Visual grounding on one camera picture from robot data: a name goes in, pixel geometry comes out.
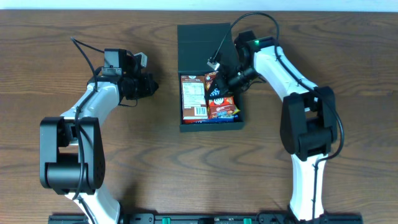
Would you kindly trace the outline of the Hello Panda biscuit box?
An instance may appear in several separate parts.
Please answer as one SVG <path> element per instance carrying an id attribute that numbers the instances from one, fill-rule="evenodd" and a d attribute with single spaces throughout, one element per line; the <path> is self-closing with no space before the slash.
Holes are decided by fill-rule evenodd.
<path id="1" fill-rule="evenodd" d="M 234 115 L 234 98 L 232 96 L 208 100 L 208 118 Z"/>

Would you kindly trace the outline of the yellow snack bag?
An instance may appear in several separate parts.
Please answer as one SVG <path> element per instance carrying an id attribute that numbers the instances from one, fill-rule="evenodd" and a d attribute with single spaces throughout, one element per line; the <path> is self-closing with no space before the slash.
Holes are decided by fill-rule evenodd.
<path id="1" fill-rule="evenodd" d="M 238 114 L 239 112 L 240 112 L 240 109 L 236 105 L 234 105 L 233 114 Z"/>

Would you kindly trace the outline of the brown drink carton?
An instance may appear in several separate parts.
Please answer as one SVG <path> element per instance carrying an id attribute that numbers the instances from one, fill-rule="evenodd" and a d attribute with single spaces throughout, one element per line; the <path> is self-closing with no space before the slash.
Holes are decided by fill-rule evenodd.
<path id="1" fill-rule="evenodd" d="M 207 119 L 204 76 L 182 75 L 180 81 L 183 120 Z"/>

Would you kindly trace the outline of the black gift box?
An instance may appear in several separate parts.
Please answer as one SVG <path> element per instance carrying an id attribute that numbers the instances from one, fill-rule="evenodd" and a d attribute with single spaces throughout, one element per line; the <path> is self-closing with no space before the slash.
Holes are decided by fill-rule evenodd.
<path id="1" fill-rule="evenodd" d="M 238 65 L 238 56 L 232 41 L 229 23 L 178 25 L 178 76 L 203 76 L 211 72 L 208 59 L 220 47 L 221 64 L 233 68 Z M 235 94 L 234 101 L 241 110 L 238 118 L 229 123 L 192 123 L 180 122 L 180 132 L 226 131 L 243 129 L 244 99 Z"/>

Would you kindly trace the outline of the red Hacks candy bag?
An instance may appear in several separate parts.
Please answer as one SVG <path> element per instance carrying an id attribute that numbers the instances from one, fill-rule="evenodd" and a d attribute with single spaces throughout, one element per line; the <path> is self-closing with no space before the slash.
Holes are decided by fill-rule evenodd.
<path id="1" fill-rule="evenodd" d="M 182 124 L 193 124 L 199 122 L 199 119 L 183 119 Z"/>

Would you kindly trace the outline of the blue cookie packet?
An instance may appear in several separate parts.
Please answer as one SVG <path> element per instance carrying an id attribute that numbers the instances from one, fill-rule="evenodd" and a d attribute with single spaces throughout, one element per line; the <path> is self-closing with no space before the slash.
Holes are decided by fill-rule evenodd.
<path id="1" fill-rule="evenodd" d="M 226 115 L 226 116 L 221 116 L 221 117 L 211 118 L 211 119 L 198 120 L 198 121 L 194 121 L 193 123 L 194 124 L 233 123 L 238 118 L 239 118 L 239 116 L 237 114 L 235 114 L 235 115 Z"/>

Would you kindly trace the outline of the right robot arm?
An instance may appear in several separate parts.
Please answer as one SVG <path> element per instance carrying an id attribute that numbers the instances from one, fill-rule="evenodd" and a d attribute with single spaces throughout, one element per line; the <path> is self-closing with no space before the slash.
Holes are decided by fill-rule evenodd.
<path id="1" fill-rule="evenodd" d="M 210 88 L 227 96 L 255 78 L 270 84 L 282 101 L 280 138 L 293 167 L 292 198 L 284 222 L 330 221 L 322 204 L 323 171 L 334 157 L 331 145 L 344 137 L 333 90 L 305 78 L 289 62 L 277 37 L 257 38 L 253 31 L 242 32 L 234 46 L 238 65 L 222 63 L 219 50 L 208 59 L 208 66 L 217 72 Z"/>

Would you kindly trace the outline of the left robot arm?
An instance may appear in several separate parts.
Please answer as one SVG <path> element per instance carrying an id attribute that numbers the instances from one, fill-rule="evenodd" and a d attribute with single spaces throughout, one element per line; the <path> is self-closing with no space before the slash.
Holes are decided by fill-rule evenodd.
<path id="1" fill-rule="evenodd" d="M 103 54 L 104 64 L 92 70 L 82 97 L 60 116 L 40 122 L 40 183 L 75 202 L 85 223 L 119 223 L 123 217 L 104 184 L 101 125 L 123 99 L 151 96 L 159 87 L 144 71 L 144 53 L 104 49 Z"/>

